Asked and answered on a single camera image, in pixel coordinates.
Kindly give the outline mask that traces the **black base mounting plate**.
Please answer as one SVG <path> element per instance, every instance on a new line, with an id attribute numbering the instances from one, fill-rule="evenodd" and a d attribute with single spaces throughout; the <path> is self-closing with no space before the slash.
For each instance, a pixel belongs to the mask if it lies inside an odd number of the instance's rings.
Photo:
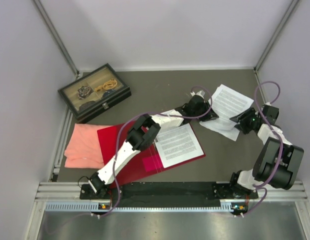
<path id="1" fill-rule="evenodd" d="M 216 182 L 131 182 L 120 190 L 119 208 L 218 207 L 220 200 L 247 199 Z"/>

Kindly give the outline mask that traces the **stack of printed papers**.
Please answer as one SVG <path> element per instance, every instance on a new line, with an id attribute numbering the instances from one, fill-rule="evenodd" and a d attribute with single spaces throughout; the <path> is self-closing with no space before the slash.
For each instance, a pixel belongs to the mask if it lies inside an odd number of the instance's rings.
<path id="1" fill-rule="evenodd" d="M 250 97 L 221 84 L 212 95 L 212 101 L 209 101 L 212 103 L 211 109 L 218 115 L 218 118 L 201 121 L 199 124 L 235 142 L 240 131 L 235 128 L 236 123 L 230 118 L 248 110 L 253 102 L 254 100 Z"/>

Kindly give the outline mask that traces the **aluminium frame rail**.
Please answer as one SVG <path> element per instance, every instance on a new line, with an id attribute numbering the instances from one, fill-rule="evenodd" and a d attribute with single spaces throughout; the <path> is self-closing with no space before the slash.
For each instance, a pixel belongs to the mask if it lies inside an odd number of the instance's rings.
<path id="1" fill-rule="evenodd" d="M 121 191 L 112 189 L 106 193 L 104 197 L 96 197 L 86 184 L 80 182 L 48 182 L 40 183 L 35 200 L 45 205 L 48 202 L 72 202 L 72 203 L 100 203 L 103 209 L 114 210 L 118 207 L 121 198 Z M 290 203 L 290 202 L 306 202 L 308 200 L 304 185 L 297 181 L 290 190 L 275 189 L 267 186 L 246 196 L 246 200 L 232 201 L 230 199 L 221 199 L 221 203 L 231 203 L 234 209 L 232 214 L 241 214 L 248 212 L 257 203 Z"/>

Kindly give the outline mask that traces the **black glass-lid display box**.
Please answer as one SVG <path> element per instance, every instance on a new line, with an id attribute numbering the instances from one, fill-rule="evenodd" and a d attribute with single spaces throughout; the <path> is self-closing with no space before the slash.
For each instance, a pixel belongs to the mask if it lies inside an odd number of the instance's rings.
<path id="1" fill-rule="evenodd" d="M 132 95 L 108 63 L 60 88 L 58 93 L 79 123 L 89 122 Z"/>

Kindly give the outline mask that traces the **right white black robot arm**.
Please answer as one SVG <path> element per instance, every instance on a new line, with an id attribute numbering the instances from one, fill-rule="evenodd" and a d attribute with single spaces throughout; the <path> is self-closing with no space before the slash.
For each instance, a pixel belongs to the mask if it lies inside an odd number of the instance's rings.
<path id="1" fill-rule="evenodd" d="M 251 107 L 229 119 L 244 134 L 254 131 L 263 143 L 253 168 L 232 174 L 228 185 L 232 197 L 250 195 L 262 184 L 289 190 L 295 183 L 304 150 L 285 138 L 281 128 L 276 126 L 278 116 L 277 107 L 264 104 L 261 112 Z"/>

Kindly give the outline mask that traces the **pink folded cloth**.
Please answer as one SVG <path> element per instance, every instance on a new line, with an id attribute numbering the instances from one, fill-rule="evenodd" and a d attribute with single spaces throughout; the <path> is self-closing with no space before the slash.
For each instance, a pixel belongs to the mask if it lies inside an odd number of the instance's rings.
<path id="1" fill-rule="evenodd" d="M 107 125 L 76 123 L 64 151 L 64 166 L 69 169 L 101 169 L 104 160 L 98 138 L 98 130 Z"/>

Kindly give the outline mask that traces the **yellow rubber bands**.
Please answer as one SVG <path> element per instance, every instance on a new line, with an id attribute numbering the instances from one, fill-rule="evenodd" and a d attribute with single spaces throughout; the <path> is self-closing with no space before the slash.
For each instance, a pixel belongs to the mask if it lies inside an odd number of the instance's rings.
<path id="1" fill-rule="evenodd" d="M 100 91 L 107 91 L 107 90 L 112 90 L 118 85 L 117 80 L 114 78 L 111 78 L 110 80 L 106 81 L 105 83 L 97 86 L 94 91 L 95 92 L 100 92 Z"/>

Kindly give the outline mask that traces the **single printed paper sheet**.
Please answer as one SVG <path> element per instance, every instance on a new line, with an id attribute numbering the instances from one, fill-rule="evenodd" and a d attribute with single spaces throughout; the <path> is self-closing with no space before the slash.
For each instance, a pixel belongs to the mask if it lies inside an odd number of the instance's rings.
<path id="1" fill-rule="evenodd" d="M 190 124 L 160 131 L 155 146 L 165 169 L 205 155 Z"/>

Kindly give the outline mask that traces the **dark patterned fabric item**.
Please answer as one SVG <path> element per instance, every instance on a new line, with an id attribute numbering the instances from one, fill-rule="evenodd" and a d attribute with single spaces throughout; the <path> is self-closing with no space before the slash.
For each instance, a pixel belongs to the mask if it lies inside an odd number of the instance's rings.
<path id="1" fill-rule="evenodd" d="M 91 94 L 93 93 L 93 89 L 88 86 L 81 86 L 78 90 L 77 90 L 77 96 L 79 100 L 83 100 L 86 99 L 87 97 L 89 97 Z"/>

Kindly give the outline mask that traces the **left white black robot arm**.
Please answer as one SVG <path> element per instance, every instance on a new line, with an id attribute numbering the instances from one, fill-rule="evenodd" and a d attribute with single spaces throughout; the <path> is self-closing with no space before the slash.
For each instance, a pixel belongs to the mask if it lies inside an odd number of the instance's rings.
<path id="1" fill-rule="evenodd" d="M 92 194 L 104 198 L 108 194 L 109 185 L 117 182 L 117 174 L 133 157 L 148 149 L 161 130 L 177 128 L 191 120 L 205 122 L 218 119 L 212 103 L 212 99 L 204 100 L 201 95 L 195 94 L 188 103 L 175 109 L 162 113 L 147 112 L 134 117 L 135 122 L 120 145 L 121 133 L 128 125 L 125 123 L 117 134 L 114 156 L 88 180 Z"/>

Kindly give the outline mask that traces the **red plastic folder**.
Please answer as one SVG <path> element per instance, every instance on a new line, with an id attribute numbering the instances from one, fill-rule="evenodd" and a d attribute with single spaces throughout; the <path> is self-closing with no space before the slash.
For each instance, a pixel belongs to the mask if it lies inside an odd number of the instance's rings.
<path id="1" fill-rule="evenodd" d="M 116 139 L 121 127 L 121 125 L 115 125 L 97 131 L 104 164 L 108 163 L 115 154 Z M 130 129 L 130 127 L 132 127 L 132 124 L 126 126 L 121 133 L 119 140 L 120 145 L 122 145 L 124 140 L 126 139 L 127 131 Z M 126 166 L 116 175 L 116 180 L 117 183 L 122 186 L 124 184 L 135 182 L 142 178 L 164 172 L 166 170 L 172 169 L 179 165 L 183 165 L 193 160 L 200 159 L 202 157 L 188 160 L 172 167 L 164 168 L 154 140 L 154 142 L 148 149 L 137 154 L 126 164 Z M 110 184 L 111 187 L 115 187 L 115 185 L 115 182 Z"/>

